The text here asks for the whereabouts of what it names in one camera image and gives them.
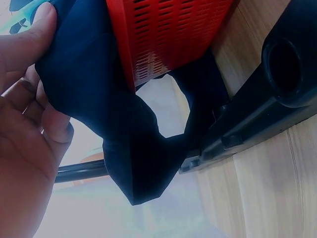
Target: rectangular slot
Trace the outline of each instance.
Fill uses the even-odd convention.
[[[169,22],[164,23],[164,24],[161,24],[161,25],[158,25],[158,27],[160,28],[160,27],[163,27],[163,26],[168,26],[168,25],[169,25]]]
[[[164,16],[164,15],[168,15],[168,14],[171,14],[171,13],[172,13],[171,11],[167,11],[167,12],[162,12],[159,15],[160,16]]]
[[[188,22],[180,22],[177,24],[177,26],[185,26],[185,25],[189,25]]]
[[[163,18],[162,16],[159,16],[159,17],[158,17],[158,21],[159,21],[159,22],[168,21],[168,20],[170,20],[170,19],[171,19],[171,17],[164,17],[164,18]]]
[[[134,16],[135,17],[139,17],[139,16],[144,16],[146,14],[149,14],[150,12],[149,11],[145,11],[145,12],[142,12],[142,13],[139,13],[139,14],[135,14]]]
[[[190,14],[190,11],[182,12],[182,13],[179,14],[179,15],[180,15],[180,16],[183,16],[183,15],[187,15],[187,14]]]
[[[146,33],[146,32],[148,32],[148,31],[149,31],[149,29],[145,29],[145,30],[143,30],[143,31],[139,31],[139,32],[137,32],[137,35],[140,35],[140,34]]]
[[[172,6],[173,6],[172,4],[170,4],[170,5],[165,5],[165,6],[159,7],[158,9],[159,9],[159,10],[163,10],[163,9],[166,9],[166,8],[169,8],[169,7],[172,7]]]
[[[141,9],[144,9],[144,8],[146,8],[146,7],[149,7],[149,6],[150,6],[149,4],[142,5],[142,6],[138,6],[138,7],[134,8],[134,10],[135,10],[135,11],[141,10]]]
[[[163,32],[163,31],[167,31],[169,28],[167,27],[167,28],[163,28],[163,29],[161,29],[161,30],[158,30],[158,32]]]
[[[192,8],[192,7],[193,6],[191,6],[191,5],[190,6],[184,6],[184,7],[181,8],[181,10],[189,9],[189,8]]]
[[[187,20],[189,18],[190,18],[190,16],[183,16],[183,17],[179,18],[179,21],[185,21],[185,20]]]
[[[186,4],[186,3],[189,3],[189,2],[192,2],[192,1],[194,1],[194,0],[184,0],[184,1],[182,1],[182,4]]]
[[[135,24],[138,24],[138,23],[144,22],[144,21],[146,21],[146,20],[148,20],[148,18],[143,18],[143,19],[141,19],[141,20],[136,21],[136,22],[135,22]]]

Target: wood grain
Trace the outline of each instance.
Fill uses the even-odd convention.
[[[236,3],[211,47],[231,96],[288,3]],[[317,116],[196,174],[206,216],[228,237],[316,237]]]

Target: red perforated panel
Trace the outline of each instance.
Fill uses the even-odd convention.
[[[106,0],[129,86],[201,57],[233,0]]]

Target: navy blue fabric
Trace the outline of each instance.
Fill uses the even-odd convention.
[[[56,36],[36,63],[49,102],[104,139],[106,169],[132,205],[159,197],[214,122],[212,109],[228,99],[212,87],[210,77],[223,84],[213,56],[171,72],[191,113],[183,135],[164,138],[154,112],[127,88],[105,1],[52,3]]]

